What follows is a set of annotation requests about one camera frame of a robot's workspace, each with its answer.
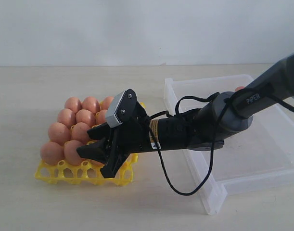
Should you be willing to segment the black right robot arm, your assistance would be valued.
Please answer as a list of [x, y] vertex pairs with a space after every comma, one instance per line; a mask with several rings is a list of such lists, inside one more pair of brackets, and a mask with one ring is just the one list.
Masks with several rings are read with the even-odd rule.
[[105, 123], [88, 131], [92, 144], [77, 148], [80, 157], [102, 163], [101, 174], [113, 178], [130, 154], [154, 150], [209, 151], [248, 129], [253, 115], [294, 97], [294, 53], [275, 63], [242, 90], [196, 97], [204, 107], [147, 115], [134, 90], [115, 96]]

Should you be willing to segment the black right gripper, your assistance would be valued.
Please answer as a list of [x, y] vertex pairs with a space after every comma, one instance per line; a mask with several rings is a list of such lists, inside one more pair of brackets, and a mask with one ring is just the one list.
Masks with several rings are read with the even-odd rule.
[[110, 128], [107, 122], [92, 127], [87, 134], [91, 140], [99, 141], [78, 147], [78, 155], [103, 164], [101, 175], [105, 179], [114, 178], [130, 153], [143, 149], [147, 136], [144, 128], [147, 118], [147, 115], [137, 119], [131, 118], [115, 128]]

